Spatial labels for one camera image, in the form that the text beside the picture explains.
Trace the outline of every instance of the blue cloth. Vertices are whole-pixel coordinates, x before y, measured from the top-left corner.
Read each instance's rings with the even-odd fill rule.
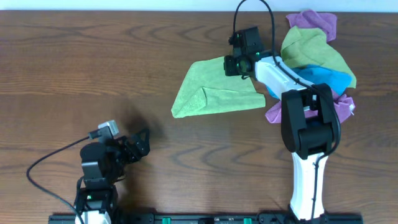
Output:
[[[334,90],[339,96],[341,96],[346,90],[347,86],[353,80],[351,75],[344,72],[338,72],[329,68],[324,68],[318,65],[307,65],[305,68],[292,68],[292,70],[305,80],[308,80],[314,84],[326,83]],[[277,98],[275,93],[268,88],[270,96]]]

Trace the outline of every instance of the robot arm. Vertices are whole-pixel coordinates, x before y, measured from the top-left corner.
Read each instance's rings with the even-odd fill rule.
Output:
[[[98,138],[98,142],[89,143],[80,151],[85,188],[80,188],[79,180],[75,208],[85,224],[119,223],[118,191],[114,183],[124,175],[125,165],[139,161],[150,151],[147,129],[129,138],[115,139],[118,132],[114,121],[100,124],[89,133],[89,137]],[[81,224],[77,216],[75,223]]]
[[[293,77],[299,77],[283,63],[280,57],[276,59]],[[318,218],[324,213],[322,185],[327,157],[318,165],[316,194],[314,194],[315,163],[330,150],[333,138],[336,136],[333,115],[326,108],[328,102],[295,83],[275,65],[272,57],[265,57],[256,62],[255,74],[259,82],[267,85],[282,100],[282,138],[292,153],[294,163],[294,191],[290,209],[297,220],[311,220],[313,209],[313,218]],[[306,80],[301,82],[313,85]],[[318,85],[317,88],[331,99],[331,90],[327,85]],[[319,116],[305,119],[305,110],[318,110]]]

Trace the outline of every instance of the wood grain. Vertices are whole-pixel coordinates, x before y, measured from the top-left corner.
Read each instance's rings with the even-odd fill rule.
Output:
[[[289,27],[276,13],[277,47]],[[39,157],[115,119],[143,126],[152,151],[118,183],[126,209],[256,213],[285,209],[292,159],[263,109],[174,119],[170,109],[189,66],[226,55],[230,12],[0,11],[0,223],[46,223],[69,212],[28,183]],[[267,14],[238,16],[238,28]],[[398,15],[339,13],[330,43],[358,78],[355,116],[328,162],[323,203],[361,212],[366,223],[398,221]],[[255,83],[260,92],[264,86]],[[33,178],[69,201],[82,175],[82,145],[43,162]]]

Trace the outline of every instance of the pile of cloths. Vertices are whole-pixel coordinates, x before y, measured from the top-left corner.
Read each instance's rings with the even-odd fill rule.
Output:
[[[335,110],[340,122],[353,114],[352,97],[344,93],[346,88],[356,88],[356,77],[343,57],[327,42],[336,39],[337,17],[331,13],[313,10],[289,14],[291,29],[283,43],[281,57],[292,70],[314,84],[326,83],[333,92]],[[271,96],[277,98],[267,87]],[[281,103],[278,102],[266,113],[270,123],[281,122]],[[316,116],[317,111],[306,111],[306,117]]]
[[[312,10],[287,16],[291,29],[282,44],[281,57],[292,70],[314,84],[326,83],[333,90],[335,109],[340,122],[346,120],[355,108],[346,88],[356,87],[356,78],[343,57],[327,42],[336,39],[337,17]],[[174,118],[201,114],[263,108],[266,99],[257,93],[250,79],[227,77],[224,58],[195,62],[190,67],[171,109]],[[306,117],[317,111],[306,111]],[[281,103],[273,106],[266,118],[280,123]]]

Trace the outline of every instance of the green connector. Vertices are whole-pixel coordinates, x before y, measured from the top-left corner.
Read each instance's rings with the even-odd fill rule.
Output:
[[[172,219],[171,218],[163,218],[162,219],[162,224],[171,224],[172,223]]]
[[[243,224],[251,224],[251,218],[243,218]]]

